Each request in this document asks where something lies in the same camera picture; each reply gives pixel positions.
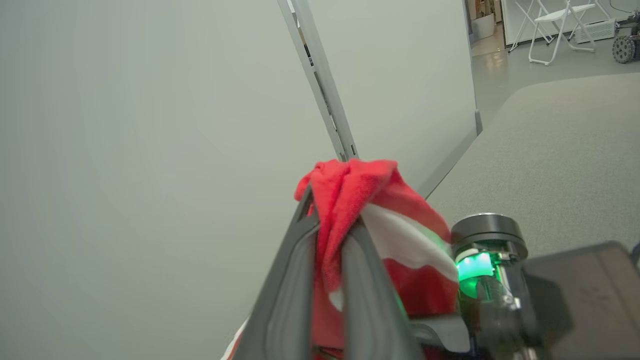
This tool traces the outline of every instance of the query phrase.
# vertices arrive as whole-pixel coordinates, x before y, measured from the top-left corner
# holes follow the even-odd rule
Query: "shiny floor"
[[[471,56],[479,56],[495,51],[504,51],[504,36],[502,34],[502,23],[495,26],[493,35],[480,39],[471,44]]]
[[[546,46],[544,42],[536,42],[533,56],[540,59],[550,59],[553,46]],[[517,47],[511,54],[506,51],[474,56],[472,58],[472,72],[476,88],[476,104],[480,110],[483,126],[486,129],[498,109],[511,94],[517,90],[538,83],[550,81],[585,78],[588,76],[624,74],[640,72],[640,61],[626,64],[616,63],[611,55],[613,39],[596,42],[595,53],[572,51],[566,43],[560,43],[558,54],[549,66],[529,63],[529,44]],[[580,98],[571,93],[564,94],[566,101],[572,106],[580,105]]]

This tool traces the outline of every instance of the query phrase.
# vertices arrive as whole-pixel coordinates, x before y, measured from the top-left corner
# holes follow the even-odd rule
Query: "red towel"
[[[403,181],[395,161],[320,162],[298,184],[297,200],[309,182],[320,218],[312,325],[315,346],[344,348],[340,245],[358,216],[409,316],[454,311],[458,273],[450,256],[449,229]],[[240,333],[223,360],[230,359]]]

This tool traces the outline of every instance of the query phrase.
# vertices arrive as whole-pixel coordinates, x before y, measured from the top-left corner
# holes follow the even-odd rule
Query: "gray floor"
[[[476,87],[476,103],[482,116],[483,126],[491,126],[498,109],[517,90],[537,83],[585,78],[588,76],[640,72],[640,61],[619,64],[611,56],[613,39],[596,42],[595,53],[572,51],[566,42],[560,44],[558,55],[550,66],[529,63],[529,45],[521,45],[511,54],[506,51],[484,54],[472,58],[472,72]],[[533,57],[551,59],[553,42],[545,46],[536,42]],[[573,94],[563,94],[567,100]]]
[[[533,255],[640,240],[640,73],[560,80],[513,94],[429,196],[452,226],[518,221]]]

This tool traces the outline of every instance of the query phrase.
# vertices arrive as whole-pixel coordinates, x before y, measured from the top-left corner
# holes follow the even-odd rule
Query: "wheel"
[[[617,37],[611,52],[617,62],[628,63],[636,55],[636,42],[629,37]]]

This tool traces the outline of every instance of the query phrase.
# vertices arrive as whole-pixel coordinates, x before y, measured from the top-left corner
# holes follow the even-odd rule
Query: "gray carpet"
[[[514,93],[429,196],[451,226],[516,219],[532,255],[640,241],[640,73]]]

